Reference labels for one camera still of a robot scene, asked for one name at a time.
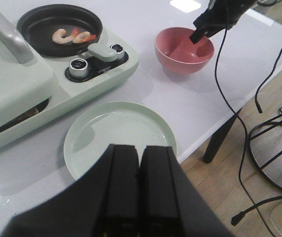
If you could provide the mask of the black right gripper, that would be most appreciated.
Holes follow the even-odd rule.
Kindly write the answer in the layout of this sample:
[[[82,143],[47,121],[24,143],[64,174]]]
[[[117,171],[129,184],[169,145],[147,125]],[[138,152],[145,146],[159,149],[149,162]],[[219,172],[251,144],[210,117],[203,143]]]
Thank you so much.
[[[203,37],[231,29],[254,4],[254,0],[211,0],[207,9],[193,22],[196,29],[189,39],[196,44]]]

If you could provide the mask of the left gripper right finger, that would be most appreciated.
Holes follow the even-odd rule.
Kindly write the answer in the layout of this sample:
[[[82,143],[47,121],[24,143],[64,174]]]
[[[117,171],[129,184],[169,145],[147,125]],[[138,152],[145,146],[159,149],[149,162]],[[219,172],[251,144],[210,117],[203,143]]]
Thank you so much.
[[[233,236],[193,187],[172,147],[146,147],[140,195],[142,237]]]

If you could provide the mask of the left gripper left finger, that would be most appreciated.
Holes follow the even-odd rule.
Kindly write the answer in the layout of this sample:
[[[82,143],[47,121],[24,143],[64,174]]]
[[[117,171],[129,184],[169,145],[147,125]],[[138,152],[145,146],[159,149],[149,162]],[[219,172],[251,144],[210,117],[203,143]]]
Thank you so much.
[[[133,146],[109,145],[71,186],[12,218],[7,236],[137,236],[138,168]]]

